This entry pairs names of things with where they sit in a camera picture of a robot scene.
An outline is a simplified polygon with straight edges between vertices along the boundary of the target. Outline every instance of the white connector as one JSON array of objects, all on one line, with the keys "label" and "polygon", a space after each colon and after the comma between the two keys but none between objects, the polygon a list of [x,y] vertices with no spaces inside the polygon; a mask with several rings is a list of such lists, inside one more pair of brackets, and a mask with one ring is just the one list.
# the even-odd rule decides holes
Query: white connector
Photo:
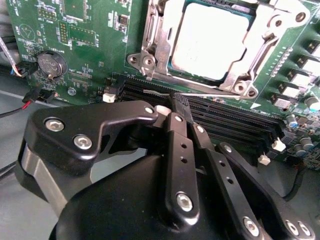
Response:
[{"label": "white connector", "polygon": [[104,93],[102,96],[102,101],[105,103],[114,103],[116,100],[117,95],[110,94],[110,93]]},{"label": "white connector", "polygon": [[262,154],[259,158],[258,158],[258,162],[267,166],[271,160],[270,158],[268,158],[265,154]]},{"label": "white connector", "polygon": [[278,138],[277,140],[274,141],[274,143],[271,145],[272,149],[282,152],[283,150],[286,149],[286,145]]}]

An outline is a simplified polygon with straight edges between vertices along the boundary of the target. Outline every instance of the grey surface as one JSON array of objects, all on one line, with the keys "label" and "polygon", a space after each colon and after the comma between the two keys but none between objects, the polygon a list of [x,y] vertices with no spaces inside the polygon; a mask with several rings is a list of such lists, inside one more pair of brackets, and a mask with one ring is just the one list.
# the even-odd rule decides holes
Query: grey surface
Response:
[{"label": "grey surface", "polygon": [[[26,83],[0,76],[0,113],[21,107],[22,96],[28,91]],[[28,115],[46,106],[32,104],[25,111],[0,119],[0,168],[18,157]],[[94,182],[143,156],[139,149],[130,156],[120,155],[98,162],[92,169]],[[259,166],[261,174],[281,196],[287,194],[293,184],[296,171],[281,162],[272,161]],[[320,236],[320,173],[308,171],[297,196],[290,201],[304,219],[313,225]],[[14,176],[0,183],[0,240],[45,240],[57,222],[50,205],[23,189]]]}]

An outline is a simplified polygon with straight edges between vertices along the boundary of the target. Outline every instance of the metal screw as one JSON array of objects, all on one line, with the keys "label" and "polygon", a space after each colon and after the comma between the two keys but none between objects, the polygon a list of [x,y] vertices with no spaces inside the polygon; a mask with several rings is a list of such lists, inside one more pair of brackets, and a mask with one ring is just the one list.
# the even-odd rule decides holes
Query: metal screw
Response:
[{"label": "metal screw", "polygon": [[74,95],[77,94],[77,91],[76,91],[73,87],[69,87],[69,88],[68,88],[68,94],[69,94],[70,96],[74,96]]},{"label": "metal screw", "polygon": [[300,228],[302,229],[302,231],[304,231],[305,235],[307,236],[311,236],[311,232],[309,231],[309,229],[306,227],[306,225],[304,225],[302,222],[298,221]]},{"label": "metal screw", "polygon": [[145,107],[144,109],[149,114],[153,114],[154,113],[154,111],[150,107]]},{"label": "metal screw", "polygon": [[224,145],[224,149],[225,149],[228,153],[231,153],[231,152],[232,152],[231,148],[230,148],[229,146],[227,146],[227,145]]},{"label": "metal screw", "polygon": [[182,118],[179,117],[179,116],[175,116],[174,118],[175,118],[175,120],[177,120],[178,122],[182,122],[182,121],[183,121]]},{"label": "metal screw", "polygon": [[192,201],[191,201],[190,197],[188,197],[184,193],[179,193],[176,196],[176,202],[178,203],[180,208],[185,212],[190,212],[193,208]]},{"label": "metal screw", "polygon": [[150,56],[145,56],[143,58],[143,63],[146,66],[153,67],[155,65],[155,61]]},{"label": "metal screw", "polygon": [[196,126],[196,128],[199,130],[200,133],[204,133],[205,130],[201,126]]},{"label": "metal screw", "polygon": [[82,150],[87,150],[92,147],[92,141],[86,135],[78,135],[73,139],[74,145]]},{"label": "metal screw", "polygon": [[57,119],[49,119],[45,122],[45,127],[53,132],[60,132],[65,128],[65,125]]},{"label": "metal screw", "polygon": [[247,216],[244,217],[243,223],[246,229],[251,233],[252,236],[258,237],[259,236],[259,228],[257,225]]},{"label": "metal screw", "polygon": [[289,227],[289,230],[296,236],[299,235],[299,231],[298,229],[296,228],[295,225],[293,225],[290,221],[286,221],[286,224],[287,226]]}]

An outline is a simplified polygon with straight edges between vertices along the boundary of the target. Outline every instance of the cpu socket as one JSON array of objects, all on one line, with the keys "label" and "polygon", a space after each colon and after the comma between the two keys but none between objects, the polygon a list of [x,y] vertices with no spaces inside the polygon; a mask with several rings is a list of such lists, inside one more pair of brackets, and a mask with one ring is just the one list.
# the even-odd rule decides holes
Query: cpu socket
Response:
[{"label": "cpu socket", "polygon": [[306,24],[310,11],[299,0],[223,2],[149,0],[141,51],[128,63],[147,80],[195,93],[257,97],[260,70],[286,30]]}]

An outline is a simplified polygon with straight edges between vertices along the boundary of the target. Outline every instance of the red wire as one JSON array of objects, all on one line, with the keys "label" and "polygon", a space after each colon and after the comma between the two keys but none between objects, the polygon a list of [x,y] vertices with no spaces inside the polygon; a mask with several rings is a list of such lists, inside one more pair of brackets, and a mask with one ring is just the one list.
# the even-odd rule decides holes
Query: red wire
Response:
[{"label": "red wire", "polygon": [[31,103],[32,103],[32,101],[27,101],[27,102],[25,103],[25,105],[23,105],[21,108],[22,108],[22,109],[26,109]]}]

